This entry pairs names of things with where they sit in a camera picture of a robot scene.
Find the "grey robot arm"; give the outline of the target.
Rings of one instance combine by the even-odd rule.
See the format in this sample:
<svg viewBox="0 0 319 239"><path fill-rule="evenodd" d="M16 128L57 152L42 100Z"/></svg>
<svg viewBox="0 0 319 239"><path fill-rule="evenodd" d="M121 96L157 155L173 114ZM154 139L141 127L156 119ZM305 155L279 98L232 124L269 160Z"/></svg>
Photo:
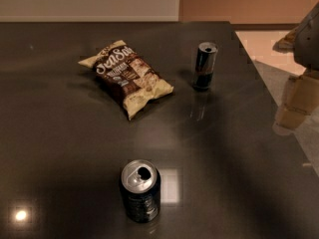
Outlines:
<svg viewBox="0 0 319 239"><path fill-rule="evenodd" d="M293 55L305 72L285 84L273 125L279 134L290 134L319 107L319 3L294 31Z"/></svg>

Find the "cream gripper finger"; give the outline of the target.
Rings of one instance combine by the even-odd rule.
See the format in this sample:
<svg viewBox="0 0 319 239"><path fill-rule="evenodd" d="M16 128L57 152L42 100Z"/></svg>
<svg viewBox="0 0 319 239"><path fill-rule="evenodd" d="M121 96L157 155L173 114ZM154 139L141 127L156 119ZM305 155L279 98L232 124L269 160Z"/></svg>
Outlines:
<svg viewBox="0 0 319 239"><path fill-rule="evenodd" d="M307 112L281 104L275 115L275 123L287 129L297 129L305 122L308 116Z"/></svg>
<svg viewBox="0 0 319 239"><path fill-rule="evenodd" d="M319 106L319 71L306 70L298 77L290 76L284 104L292 111L311 115Z"/></svg>

